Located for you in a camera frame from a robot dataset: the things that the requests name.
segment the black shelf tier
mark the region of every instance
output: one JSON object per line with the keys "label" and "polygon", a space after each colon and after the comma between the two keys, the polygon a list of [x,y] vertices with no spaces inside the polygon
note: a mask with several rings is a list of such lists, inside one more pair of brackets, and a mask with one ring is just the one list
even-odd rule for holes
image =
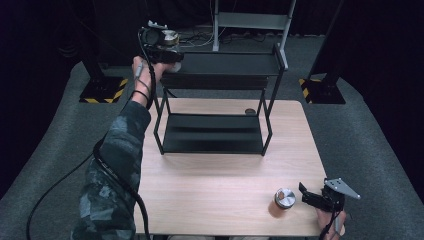
{"label": "black shelf tier", "polygon": [[170,114],[165,152],[261,154],[259,118],[246,115]]}

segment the black metal shelf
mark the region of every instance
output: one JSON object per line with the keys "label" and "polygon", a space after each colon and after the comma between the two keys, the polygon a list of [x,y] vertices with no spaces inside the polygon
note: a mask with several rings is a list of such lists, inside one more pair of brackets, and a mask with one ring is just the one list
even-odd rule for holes
{"label": "black metal shelf", "polygon": [[[284,72],[277,45],[269,53],[186,53],[180,71],[165,73],[161,79],[164,96],[156,106],[158,119],[154,135],[162,154],[238,153],[265,155],[271,140],[271,108]],[[269,105],[265,91],[269,77],[277,77]],[[171,111],[168,89],[259,90],[261,96],[255,114],[183,114]],[[165,109],[168,120],[163,144],[158,129]],[[263,142],[259,114],[264,111],[268,136]]]}

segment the hand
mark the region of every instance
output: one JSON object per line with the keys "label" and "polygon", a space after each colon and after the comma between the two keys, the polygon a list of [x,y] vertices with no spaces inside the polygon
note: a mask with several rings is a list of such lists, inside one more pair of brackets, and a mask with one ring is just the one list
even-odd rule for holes
{"label": "hand", "polygon": [[[132,64],[133,74],[135,75],[137,71],[137,67],[140,66],[140,64],[143,64],[143,69],[141,71],[141,75],[143,75],[143,78],[144,77],[150,78],[150,71],[149,71],[149,66],[147,64],[147,61],[139,56],[134,57],[133,59],[133,64]],[[164,71],[172,69],[174,65],[175,63],[152,64],[153,69],[155,70],[156,82],[159,82],[159,80],[162,78],[162,74]]]}
{"label": "hand", "polygon": [[[318,216],[318,226],[322,230],[327,226],[327,224],[330,223],[331,213],[325,212],[325,211],[318,209],[318,208],[315,208],[315,210],[316,210],[317,216]],[[341,211],[338,218],[339,218],[339,228],[341,228],[344,224],[344,221],[346,220],[346,212]],[[332,240],[339,239],[339,235],[336,234],[335,221],[336,220],[333,221],[333,224],[331,225],[331,228],[328,231],[328,234],[326,235],[325,239],[332,239]]]}
{"label": "hand", "polygon": [[[141,74],[138,79],[135,81],[135,90],[137,92],[134,92],[131,100],[140,103],[143,106],[147,105],[147,98],[151,98],[153,96],[151,95],[151,74],[149,70],[149,66],[147,64],[147,61],[142,59],[141,57],[137,56],[133,59],[132,64],[132,70],[133,75],[135,76],[137,72],[138,66],[142,64],[143,68],[141,70]],[[159,80],[162,78],[162,74],[165,70],[173,68],[174,64],[164,64],[164,63],[157,63],[153,64],[153,69],[155,71],[155,79],[156,82],[159,82]]]}

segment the metal shelf frame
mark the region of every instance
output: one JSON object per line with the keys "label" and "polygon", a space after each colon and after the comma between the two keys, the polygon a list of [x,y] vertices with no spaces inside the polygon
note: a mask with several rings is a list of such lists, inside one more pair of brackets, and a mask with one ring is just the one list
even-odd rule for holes
{"label": "metal shelf frame", "polygon": [[[158,118],[154,136],[164,153],[226,153],[265,155],[272,137],[270,114],[285,71],[277,44],[270,53],[186,53],[179,72],[161,79],[163,98],[155,99]],[[265,99],[269,77],[276,77],[271,99]],[[171,110],[170,89],[260,91],[254,114],[187,114]],[[162,115],[168,114],[163,142]],[[268,136],[263,141],[259,115],[265,116]]]}
{"label": "metal shelf frame", "polygon": [[284,51],[290,24],[293,17],[296,0],[292,0],[287,15],[220,12],[219,0],[215,0],[214,40],[212,51],[219,51],[219,27],[259,28],[282,30],[283,36],[279,44],[285,69],[288,69],[287,57]]}

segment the dark background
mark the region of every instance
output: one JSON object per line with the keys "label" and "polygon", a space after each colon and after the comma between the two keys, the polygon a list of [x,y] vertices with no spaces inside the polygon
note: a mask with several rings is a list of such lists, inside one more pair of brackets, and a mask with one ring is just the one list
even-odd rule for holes
{"label": "dark background", "polygon": [[[81,43],[97,62],[128,66],[139,51],[136,32],[148,19],[173,29],[210,22],[209,0],[69,2],[84,39],[76,34],[66,0],[0,3],[1,196],[47,130],[70,70],[89,56]],[[298,0],[290,34],[326,34],[339,3]],[[289,4],[239,0],[235,11],[282,14]],[[234,1],[221,1],[223,10],[233,6]],[[421,199],[423,16],[418,0],[346,0],[312,69],[314,74],[341,69],[340,77],[362,94]]]}

